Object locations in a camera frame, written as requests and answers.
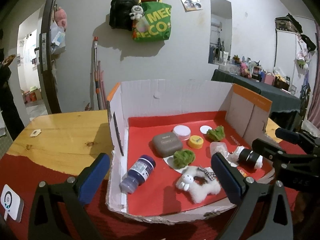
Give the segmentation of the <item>small pink doll figurine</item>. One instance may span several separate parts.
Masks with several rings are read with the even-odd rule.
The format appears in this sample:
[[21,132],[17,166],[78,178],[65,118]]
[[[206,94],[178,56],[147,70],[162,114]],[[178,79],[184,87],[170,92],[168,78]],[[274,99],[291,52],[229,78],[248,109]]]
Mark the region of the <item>small pink doll figurine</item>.
[[238,168],[238,171],[241,173],[241,175],[243,176],[243,177],[247,177],[248,176],[248,174],[246,173],[246,171],[245,170],[243,170],[242,168]]

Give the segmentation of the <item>yellow round tin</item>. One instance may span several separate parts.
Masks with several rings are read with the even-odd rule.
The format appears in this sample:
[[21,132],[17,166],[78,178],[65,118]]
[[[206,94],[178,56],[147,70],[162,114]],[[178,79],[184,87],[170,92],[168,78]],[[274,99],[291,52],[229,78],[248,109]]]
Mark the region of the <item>yellow round tin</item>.
[[201,149],[204,144],[204,139],[199,135],[192,135],[188,140],[189,147],[193,149]]

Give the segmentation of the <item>pink curtain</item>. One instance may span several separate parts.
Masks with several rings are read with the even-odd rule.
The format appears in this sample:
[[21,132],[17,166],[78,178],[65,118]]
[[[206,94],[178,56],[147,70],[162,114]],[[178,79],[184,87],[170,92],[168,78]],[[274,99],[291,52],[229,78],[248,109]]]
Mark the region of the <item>pink curtain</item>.
[[310,71],[309,77],[314,81],[312,97],[308,112],[308,120],[319,129],[319,24],[316,22],[316,66]]

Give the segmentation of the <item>pink plush pig toy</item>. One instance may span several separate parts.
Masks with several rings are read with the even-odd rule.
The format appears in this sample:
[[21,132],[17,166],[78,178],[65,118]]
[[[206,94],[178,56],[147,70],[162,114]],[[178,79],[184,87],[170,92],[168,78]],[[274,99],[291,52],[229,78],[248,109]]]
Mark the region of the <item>pink plush pig toy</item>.
[[62,27],[64,29],[64,31],[66,31],[66,29],[67,29],[67,14],[61,7],[58,7],[57,11],[55,12],[54,20],[59,27]]

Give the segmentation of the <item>clear plastic small box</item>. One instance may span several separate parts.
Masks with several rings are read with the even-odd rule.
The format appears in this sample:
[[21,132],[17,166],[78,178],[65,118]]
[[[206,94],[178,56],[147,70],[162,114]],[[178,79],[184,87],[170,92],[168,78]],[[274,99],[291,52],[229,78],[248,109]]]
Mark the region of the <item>clear plastic small box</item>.
[[210,144],[210,155],[221,153],[226,159],[229,156],[227,145],[224,142],[212,142]]

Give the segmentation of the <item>black white plush roll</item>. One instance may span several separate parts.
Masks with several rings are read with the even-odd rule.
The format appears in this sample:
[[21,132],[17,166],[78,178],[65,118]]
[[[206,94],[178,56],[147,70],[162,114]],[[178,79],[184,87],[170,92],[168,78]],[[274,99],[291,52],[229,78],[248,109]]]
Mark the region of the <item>black white plush roll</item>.
[[238,146],[233,153],[227,157],[227,160],[236,166],[244,165],[249,169],[256,170],[263,166],[263,157],[244,146]]

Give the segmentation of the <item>white round jar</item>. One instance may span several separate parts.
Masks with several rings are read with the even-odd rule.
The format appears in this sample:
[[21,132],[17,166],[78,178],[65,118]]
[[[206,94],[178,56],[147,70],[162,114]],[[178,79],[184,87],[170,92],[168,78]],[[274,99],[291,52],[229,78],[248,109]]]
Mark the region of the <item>white round jar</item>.
[[188,140],[191,136],[191,129],[185,125],[177,125],[173,128],[172,132],[180,139],[181,141]]

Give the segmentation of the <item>green fuzzy scrunchie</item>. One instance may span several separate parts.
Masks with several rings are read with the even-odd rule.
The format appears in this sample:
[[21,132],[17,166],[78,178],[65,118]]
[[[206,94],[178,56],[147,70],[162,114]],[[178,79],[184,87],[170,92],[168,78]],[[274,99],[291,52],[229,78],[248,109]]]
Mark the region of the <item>green fuzzy scrunchie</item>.
[[177,169],[184,168],[195,160],[195,153],[188,149],[176,151],[173,155],[174,167]]
[[220,142],[225,138],[224,127],[217,126],[215,129],[208,129],[206,136],[214,142]]

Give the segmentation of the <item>white wardrobe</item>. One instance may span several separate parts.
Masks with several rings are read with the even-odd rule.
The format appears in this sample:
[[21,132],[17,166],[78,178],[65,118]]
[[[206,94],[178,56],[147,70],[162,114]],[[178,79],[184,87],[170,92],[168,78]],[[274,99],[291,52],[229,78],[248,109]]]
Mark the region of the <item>white wardrobe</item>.
[[302,25],[291,15],[275,19],[276,53],[274,73],[288,84],[292,95],[298,96],[308,72],[315,44],[303,34]]

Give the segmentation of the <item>dark blue ink bottle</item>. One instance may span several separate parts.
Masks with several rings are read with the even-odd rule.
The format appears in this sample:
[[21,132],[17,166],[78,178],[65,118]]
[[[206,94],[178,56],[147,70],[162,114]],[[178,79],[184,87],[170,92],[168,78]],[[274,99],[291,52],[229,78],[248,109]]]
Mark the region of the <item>dark blue ink bottle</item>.
[[141,155],[127,171],[125,178],[119,184],[121,192],[133,194],[140,185],[147,181],[155,167],[156,163],[151,156]]

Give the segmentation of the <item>white fluffy bunny plush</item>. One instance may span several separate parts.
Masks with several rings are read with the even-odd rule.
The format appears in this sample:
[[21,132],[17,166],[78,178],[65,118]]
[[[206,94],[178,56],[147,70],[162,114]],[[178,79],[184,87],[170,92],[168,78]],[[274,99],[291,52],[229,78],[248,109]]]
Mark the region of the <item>white fluffy bunny plush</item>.
[[189,193],[194,204],[199,204],[209,195],[217,195],[221,191],[221,185],[213,170],[202,166],[188,166],[176,182],[176,188]]

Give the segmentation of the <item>white square charger device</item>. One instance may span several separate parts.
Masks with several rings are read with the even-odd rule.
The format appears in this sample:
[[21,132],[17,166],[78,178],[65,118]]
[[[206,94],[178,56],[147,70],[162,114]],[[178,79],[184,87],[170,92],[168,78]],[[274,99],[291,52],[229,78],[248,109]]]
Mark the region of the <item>white square charger device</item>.
[[14,221],[20,223],[24,208],[23,199],[8,185],[5,184],[1,193],[1,205],[4,208],[4,220],[10,216]]

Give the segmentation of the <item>grey eye shadow case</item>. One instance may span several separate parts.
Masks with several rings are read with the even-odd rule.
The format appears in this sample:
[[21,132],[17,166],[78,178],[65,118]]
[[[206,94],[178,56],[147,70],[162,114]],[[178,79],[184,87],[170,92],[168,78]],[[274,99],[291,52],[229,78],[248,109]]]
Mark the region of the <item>grey eye shadow case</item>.
[[172,156],[176,151],[180,151],[183,148],[182,142],[173,132],[154,136],[152,144],[157,154],[162,158]]

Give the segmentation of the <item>dark green covered table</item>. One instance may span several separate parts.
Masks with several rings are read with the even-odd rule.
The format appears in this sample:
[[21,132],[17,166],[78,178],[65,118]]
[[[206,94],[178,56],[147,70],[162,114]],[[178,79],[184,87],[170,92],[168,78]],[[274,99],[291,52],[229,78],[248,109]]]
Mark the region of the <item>dark green covered table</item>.
[[291,113],[300,111],[299,98],[285,93],[279,88],[262,82],[257,82],[239,75],[230,74],[219,69],[214,70],[212,81],[234,83],[245,87],[272,101],[270,114]]

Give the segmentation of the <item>small paper tag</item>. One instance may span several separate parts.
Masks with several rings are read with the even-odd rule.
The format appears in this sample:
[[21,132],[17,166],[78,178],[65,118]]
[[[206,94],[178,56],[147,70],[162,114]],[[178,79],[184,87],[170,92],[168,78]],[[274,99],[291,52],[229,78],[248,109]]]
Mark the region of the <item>small paper tag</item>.
[[30,137],[36,137],[41,133],[41,129],[35,129],[32,131],[32,133],[30,134]]

